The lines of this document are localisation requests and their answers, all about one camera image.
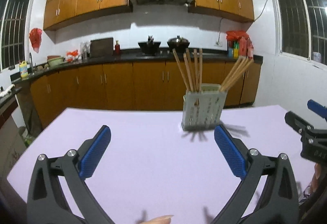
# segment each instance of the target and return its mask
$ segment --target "kitchen countertop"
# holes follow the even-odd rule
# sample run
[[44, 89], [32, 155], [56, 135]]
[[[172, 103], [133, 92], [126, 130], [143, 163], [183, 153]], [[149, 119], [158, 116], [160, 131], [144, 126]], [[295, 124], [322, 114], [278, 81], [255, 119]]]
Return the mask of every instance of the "kitchen countertop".
[[[183, 55], [178, 55], [180, 61], [184, 61]], [[59, 71], [61, 69], [68, 69], [86, 65], [95, 65], [95, 64], [105, 64], [105, 63], [119, 63], [119, 62], [136, 62], [136, 61], [161, 61], [161, 60], [175, 60], [173, 54], [167, 54], [164, 52], [163, 54], [158, 54], [156, 56], [143, 56], [141, 52], [134, 52], [134, 53], [126, 53], [121, 55], [113, 55], [107, 57], [100, 57], [100, 58], [87, 58], [85, 60], [78, 60], [76, 62], [70, 63], [63, 63], [55, 67], [51, 67], [49, 69], [44, 69], [40, 72], [35, 72], [34, 74], [30, 74], [24, 79], [17, 76], [16, 80], [13, 80], [13, 84], [18, 84], [25, 81], [31, 81], [42, 77], [43, 75], [49, 74], [50, 72]], [[226, 61], [226, 62], [234, 62], [237, 59], [230, 58], [226, 54], [220, 53], [203, 53], [203, 61]], [[263, 57], [259, 55], [254, 55], [254, 62], [262, 64]]]

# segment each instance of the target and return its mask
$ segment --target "pink table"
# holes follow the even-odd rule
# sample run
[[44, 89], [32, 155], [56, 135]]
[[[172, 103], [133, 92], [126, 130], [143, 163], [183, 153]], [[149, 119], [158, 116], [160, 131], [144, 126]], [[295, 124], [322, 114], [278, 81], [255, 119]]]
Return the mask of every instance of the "pink table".
[[[285, 124], [285, 113], [277, 105], [224, 110], [221, 120], [248, 148], [274, 157], [286, 153], [296, 180], [305, 188], [314, 165], [300, 157], [300, 136]], [[187, 134], [181, 129], [181, 119], [181, 112], [66, 109], [25, 151], [7, 179], [27, 201], [39, 154], [58, 157], [69, 149], [78, 149], [105, 124], [111, 129], [112, 140], [86, 183], [116, 224], [134, 224], [144, 211], [147, 220], [171, 214], [172, 224], [210, 222], [240, 180], [232, 174], [216, 145], [213, 131]], [[236, 133], [235, 127], [243, 131]], [[262, 177], [258, 194], [264, 181]], [[64, 178], [60, 182], [72, 212], [82, 216]], [[245, 214], [253, 211], [257, 199], [254, 196]]]

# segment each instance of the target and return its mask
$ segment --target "hand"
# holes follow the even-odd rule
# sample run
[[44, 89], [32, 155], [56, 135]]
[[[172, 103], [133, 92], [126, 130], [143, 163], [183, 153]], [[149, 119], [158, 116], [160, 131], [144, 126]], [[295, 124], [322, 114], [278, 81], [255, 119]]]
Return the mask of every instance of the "hand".
[[173, 215], [156, 217], [152, 220], [142, 222], [141, 224], [170, 224]]

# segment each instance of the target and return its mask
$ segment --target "red plastic bag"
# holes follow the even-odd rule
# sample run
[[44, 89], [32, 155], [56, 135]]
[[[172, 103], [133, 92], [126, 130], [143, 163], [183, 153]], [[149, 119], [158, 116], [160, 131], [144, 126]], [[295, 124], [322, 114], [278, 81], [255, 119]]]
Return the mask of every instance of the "red plastic bag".
[[228, 41], [237, 41], [244, 37], [245, 39], [249, 38], [249, 35], [243, 30], [231, 30], [226, 32], [227, 36], [226, 39]]
[[36, 53], [39, 53], [39, 48], [41, 46], [41, 38], [42, 35], [42, 29], [40, 28], [34, 28], [29, 33], [29, 40], [32, 43], [32, 48]]

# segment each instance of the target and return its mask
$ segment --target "bowl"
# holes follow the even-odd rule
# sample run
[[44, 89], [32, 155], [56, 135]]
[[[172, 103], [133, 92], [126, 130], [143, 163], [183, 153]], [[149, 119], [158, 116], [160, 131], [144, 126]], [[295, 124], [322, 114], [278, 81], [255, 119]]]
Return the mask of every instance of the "bowl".
[[147, 41], [142, 41], [142, 42], [139, 42], [138, 44], [141, 48], [141, 51], [144, 54], [154, 56], [159, 49], [161, 41], [154, 41], [153, 43], [149, 43], [149, 44]]

